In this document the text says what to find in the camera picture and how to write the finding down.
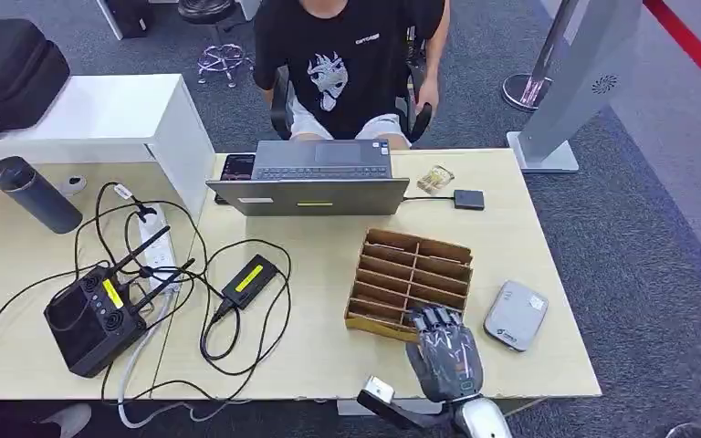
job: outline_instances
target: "robotic arm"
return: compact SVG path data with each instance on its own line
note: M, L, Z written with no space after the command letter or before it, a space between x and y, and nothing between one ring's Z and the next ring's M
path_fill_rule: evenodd
M450 422L469 438L511 438L504 415L495 403L479 393L482 363L474 336L455 312L427 307L410 316L418 331L418 343L406 345L426 398L442 402L437 415L409 412L394 404L393 388L370 377L357 401L383 419L403 429L429 429Z

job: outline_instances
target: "black antenna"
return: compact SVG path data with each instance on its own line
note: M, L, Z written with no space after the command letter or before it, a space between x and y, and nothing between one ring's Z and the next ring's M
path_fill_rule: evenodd
M154 233L152 237L146 240L146 242L142 243L141 246L135 248L133 252L130 254L126 255L125 258L121 259L119 262L117 262L114 267L111 268L111 272L119 272L122 268L125 267L128 263L130 263L135 257L139 256L143 251L146 250L146 248L149 247L149 245L153 244L157 239L162 237L165 233L167 233L171 229L170 225L164 226L160 231L157 233Z
M160 292L162 292L166 287L168 287L178 276L183 274L183 271L186 270L189 266L194 263L194 259L190 258L189 260L186 261L186 263L183 264L182 267L176 269L173 271L173 273L165 278L159 286L155 287L154 290L148 294L146 294L145 297L141 299L138 303L136 303L132 308L131 308L131 313L137 313L139 310L141 310L144 306L149 304L150 301L152 301L155 297L160 295Z

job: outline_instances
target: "cardboard compartment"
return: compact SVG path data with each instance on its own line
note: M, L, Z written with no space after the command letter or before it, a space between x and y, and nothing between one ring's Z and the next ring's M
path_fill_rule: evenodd
M442 258L433 258L424 255L417 256L415 269L431 272L440 276L448 276L459 281L468 281L471 278L471 268L456 262L448 262Z
M385 304L367 301L363 298L352 297L348 305L348 311L356 315L365 315L372 318L391 321L394 324L399 324L402 320L403 309L393 308Z
M386 276L395 276L396 278L406 281L410 281L410 277L413 274L413 270L410 267L398 265L394 262L388 262L369 255L361 255L359 268Z
M460 295L422 285L411 285L410 297L456 309L463 309L466 302L466 299Z
M361 281L362 283L366 283L368 285L392 290L394 292L399 292L400 294L405 295L407 295L407 289L410 288L410 284L406 281L402 281L393 276L377 274L372 271L366 271L363 269L356 270L356 280Z
M407 303L404 305L404 308L405 308L404 312L406 313L412 309L423 308L424 306L430 306L430 305L434 305L434 304L437 304L439 306L443 306L445 308L453 310L454 312L458 312L461 315L464 314L464 311L461 308L456 308L454 306L450 306L449 304L446 304L444 300L442 300L442 302L435 302L435 301L432 301L430 299L420 298L416 295L410 295L409 297L407 297Z
M414 235L400 235L390 231L371 229L367 232L366 241L370 244L386 245L414 254L421 239Z
M345 326L416 342L409 309L444 306L463 315L471 251L459 245L371 229L361 246Z
M404 303L407 301L406 293L400 294L382 287L368 285L361 281L356 281L353 285L353 292L350 293L350 296L394 308L404 308Z
M392 249L389 246L364 244L364 249L361 250L361 253L365 256L372 256L403 266L412 267L415 263L415 254L405 253L402 250Z
M469 248L437 242L435 240L423 240L420 242L418 254L421 256L452 260L460 265L468 265L472 261L471 250Z
M439 276L430 272L415 269L413 272L413 283L425 285L440 290L446 290L457 295L466 295L468 293L468 284L463 281L450 278L448 276Z

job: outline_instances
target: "laptop touchpad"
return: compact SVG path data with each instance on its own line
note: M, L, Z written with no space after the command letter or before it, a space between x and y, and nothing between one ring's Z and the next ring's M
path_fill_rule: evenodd
M319 164L359 164L361 146L358 143L321 143L316 145L316 162Z

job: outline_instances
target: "white cable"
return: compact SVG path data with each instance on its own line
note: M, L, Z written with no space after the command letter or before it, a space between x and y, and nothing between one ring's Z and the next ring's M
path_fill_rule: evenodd
M157 320L164 318L165 315L168 313L168 309L171 307L171 303L173 302L173 297L174 297L175 293L173 293L173 292L169 293L168 289L166 289L165 292L162 293L162 295L165 297L165 303L162 305L162 309L160 309L160 315L157 317ZM146 334L146 336L141 340L141 343L138 344L138 347L131 354L131 358L130 358L130 360L128 360L128 365L125 368L125 372L124 372L124 374L122 374L122 380L120 381L120 391L117 394L117 402L119 403L117 406L117 409L120 412L120 420L122 420L122 424L124 424L125 426L127 426L131 429L138 429L138 428L143 427L146 424L148 424L157 415L160 415L161 413L169 411L169 410L171 410L175 407L178 407L178 406L183 406L184 408L189 410L189 418L191 418L193 422L205 422L205 421L208 421L211 418L213 418L220 411L222 411L222 409L224 409L227 404L244 404L244 403L250 402L249 400L229 401L229 402L223 404L219 409L213 411L211 414L206 415L205 417L196 418L194 416L194 407L189 403L179 401L177 403L160 408L155 412L152 412L151 415L146 417L146 419L141 421L141 422L131 422L130 419L128 419L128 415L125 413L125 405L122 404L122 402L124 402L124 400L125 400L125 390L127 389L128 380L130 379L132 370L135 367L136 359L138 359L138 356L141 354L141 351L146 346L146 344L149 342L149 340L152 338L152 336L156 332L157 328L158 328L157 326L152 327L149 330L149 332Z

